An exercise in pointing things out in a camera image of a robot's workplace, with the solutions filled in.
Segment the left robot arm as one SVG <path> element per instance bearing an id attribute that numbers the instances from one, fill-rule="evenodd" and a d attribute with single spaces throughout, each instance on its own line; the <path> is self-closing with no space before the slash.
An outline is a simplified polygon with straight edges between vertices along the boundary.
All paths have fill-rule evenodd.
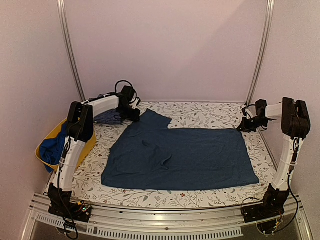
<path id="1" fill-rule="evenodd" d="M 113 92 L 71 104 L 57 176 L 48 190 L 51 206 L 63 217 L 70 217 L 75 211 L 70 202 L 73 174 L 83 149 L 94 135 L 94 118 L 104 112 L 116 110 L 120 119 L 138 122 L 141 112 L 137 105 L 140 101 L 133 85 L 122 79 L 115 84 Z"/>

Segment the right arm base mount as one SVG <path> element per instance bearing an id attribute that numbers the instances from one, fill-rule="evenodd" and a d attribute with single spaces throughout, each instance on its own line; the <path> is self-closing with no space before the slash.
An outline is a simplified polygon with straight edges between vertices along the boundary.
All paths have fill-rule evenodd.
<path id="1" fill-rule="evenodd" d="M 289 189 L 279 190 L 270 184 L 259 204 L 243 206 L 246 200 L 253 200 L 253 197 L 246 198 L 241 206 L 240 212 L 245 223 L 251 223 L 280 216 L 285 213 L 284 205 L 290 194 Z"/>

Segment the teal blue t-shirt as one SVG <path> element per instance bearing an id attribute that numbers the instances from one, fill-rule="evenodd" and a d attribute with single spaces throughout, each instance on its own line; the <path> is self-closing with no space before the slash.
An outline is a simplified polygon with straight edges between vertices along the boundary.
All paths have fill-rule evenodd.
<path id="1" fill-rule="evenodd" d="M 101 183 L 111 188 L 201 191 L 259 182 L 236 129 L 169 128 L 148 109 L 111 147 Z"/>

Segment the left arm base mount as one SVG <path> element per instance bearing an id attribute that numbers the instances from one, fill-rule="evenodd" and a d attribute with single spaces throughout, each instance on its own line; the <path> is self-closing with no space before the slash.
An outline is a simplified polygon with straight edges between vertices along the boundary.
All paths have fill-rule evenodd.
<path id="1" fill-rule="evenodd" d="M 92 212 L 91 205 L 86 204 L 83 200 L 79 203 L 71 202 L 71 191 L 63 191 L 51 183 L 47 194 L 50 199 L 48 210 L 50 214 L 84 223 L 89 222 Z"/>

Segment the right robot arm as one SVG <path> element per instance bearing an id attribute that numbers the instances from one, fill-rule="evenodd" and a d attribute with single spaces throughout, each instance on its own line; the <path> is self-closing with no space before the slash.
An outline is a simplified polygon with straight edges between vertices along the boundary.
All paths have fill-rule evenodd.
<path id="1" fill-rule="evenodd" d="M 242 108 L 242 121 L 237 127 L 240 132 L 257 132 L 266 129 L 268 123 L 280 119 L 283 133 L 283 148 L 276 174 L 264 194 L 258 213 L 262 218 L 269 218 L 282 208 L 291 193 L 292 176 L 297 165 L 300 150 L 311 130 L 311 121 L 306 102 L 283 97 L 282 101 L 268 105 L 260 99 L 253 105 L 256 116 L 247 113 L 248 106 Z"/>

